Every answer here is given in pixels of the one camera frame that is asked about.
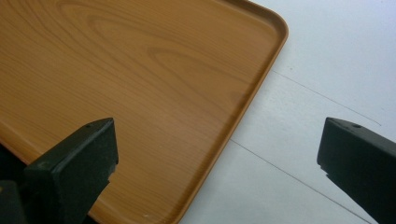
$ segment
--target white table surface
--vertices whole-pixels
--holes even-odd
[[[289,38],[181,223],[376,223],[316,158],[326,117],[396,142],[396,1],[253,2]]]

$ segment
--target wooden tray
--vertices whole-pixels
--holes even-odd
[[[30,163],[115,118],[120,164],[90,214],[177,223],[288,35],[236,0],[0,1],[0,142]]]

